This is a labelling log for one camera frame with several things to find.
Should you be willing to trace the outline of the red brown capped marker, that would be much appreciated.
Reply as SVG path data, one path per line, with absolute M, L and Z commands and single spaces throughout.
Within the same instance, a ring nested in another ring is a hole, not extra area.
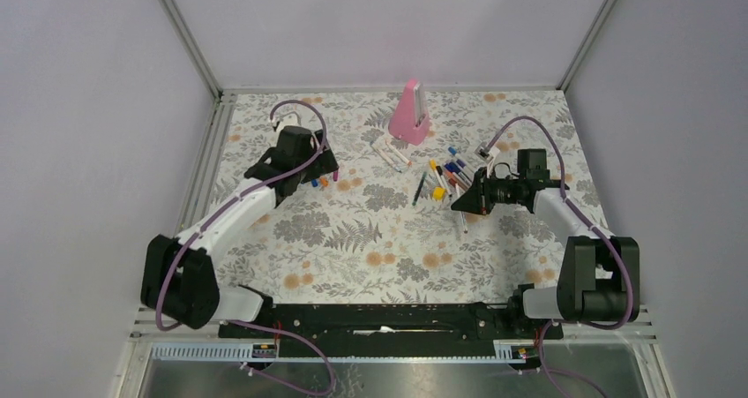
M 457 178 L 452 172 L 446 172 L 445 176 L 449 179 L 451 183 L 460 187 L 462 191 L 466 191 L 468 189 L 468 187 L 459 178 Z

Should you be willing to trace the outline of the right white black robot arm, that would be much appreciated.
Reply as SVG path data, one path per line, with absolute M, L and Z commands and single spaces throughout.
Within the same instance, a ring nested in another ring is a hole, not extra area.
M 500 178 L 492 169 L 478 169 L 471 185 L 451 209 L 488 215 L 497 205 L 525 207 L 564 246 L 556 286 L 520 291 L 520 305 L 505 315 L 511 334 L 527 338 L 540 327 L 541 319 L 613 329 L 638 317 L 638 243 L 591 222 L 572 201 L 565 186 L 551 178 L 545 150 L 521 149 L 515 176 Z

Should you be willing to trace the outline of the dark green marker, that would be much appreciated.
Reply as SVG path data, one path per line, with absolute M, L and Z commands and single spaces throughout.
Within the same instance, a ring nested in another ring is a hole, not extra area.
M 425 183 L 426 183 L 426 178 L 427 178 L 427 176 L 428 176 L 428 174 L 427 174 L 427 172 L 426 172 L 426 171 L 424 171 L 424 172 L 423 172 L 423 173 L 421 174 L 420 180 L 419 180 L 419 182 L 418 182 L 418 185 L 417 185 L 417 187 L 416 187 L 416 190 L 415 190 L 415 194 L 414 194 L 414 197 L 413 197 L 413 200 L 412 200 L 412 206 L 413 206 L 413 207 L 415 207 L 415 206 L 416 206 L 416 204 L 417 204 L 417 202 L 418 202 L 419 198 L 421 197 L 421 194 L 422 194 L 422 192 L 423 192 L 423 187 L 424 187 L 424 185 L 425 185 Z

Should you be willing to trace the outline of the blue capped white marker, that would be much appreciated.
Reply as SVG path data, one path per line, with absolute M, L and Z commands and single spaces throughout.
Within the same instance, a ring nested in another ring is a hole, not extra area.
M 391 167 L 393 170 L 395 170 L 398 173 L 402 172 L 402 169 L 400 166 L 389 156 L 387 155 L 380 147 L 376 146 L 374 143 L 370 143 L 370 147 L 375 151 L 375 153 L 383 159 L 383 161 Z

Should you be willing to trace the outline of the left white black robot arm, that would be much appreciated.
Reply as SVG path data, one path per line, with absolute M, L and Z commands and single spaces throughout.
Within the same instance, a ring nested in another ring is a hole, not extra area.
M 301 184 L 332 174 L 339 165 L 325 130 L 283 127 L 277 143 L 244 174 L 219 207 L 175 237 L 158 235 L 146 251 L 142 305 L 159 310 L 174 325 L 199 329 L 211 320 L 239 320 L 251 336 L 273 328 L 269 299 L 245 286 L 221 287 L 215 268 L 244 229 L 269 214 Z

